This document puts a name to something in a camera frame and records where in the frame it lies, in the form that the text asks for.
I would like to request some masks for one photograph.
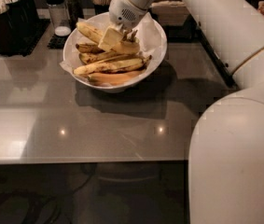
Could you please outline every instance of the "bowl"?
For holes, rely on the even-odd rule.
[[[105,30],[109,25],[109,13],[105,12],[94,16],[85,22]],[[150,14],[147,13],[140,23],[134,28],[138,30],[136,37],[140,40],[140,50],[144,56],[151,55],[147,69],[138,77],[134,77],[129,81],[112,86],[110,84],[104,84],[102,86],[91,85],[87,79],[79,77],[73,74],[73,69],[84,65],[78,58],[79,51],[76,49],[77,42],[90,42],[87,37],[81,34],[76,28],[67,38],[63,48],[63,62],[61,67],[69,72],[74,79],[78,82],[99,91],[105,92],[122,92],[138,84],[141,80],[151,75],[162,62],[166,51],[167,51],[167,37],[162,27],[151,18]]]

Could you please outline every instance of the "pepper shaker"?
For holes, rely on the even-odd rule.
[[[67,36],[71,33],[69,18],[64,0],[46,0],[55,35]]]
[[[68,10],[70,26],[71,29],[74,30],[76,28],[78,18],[84,18],[83,6],[81,4],[81,0],[65,0],[65,3]]]

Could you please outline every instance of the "salt shaker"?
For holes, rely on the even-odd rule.
[[[68,10],[70,26],[72,30],[74,30],[76,28],[78,18],[84,18],[83,6],[81,4],[81,0],[65,0],[65,3]]]
[[[69,18],[64,0],[46,0],[55,35],[67,36],[71,33]]]

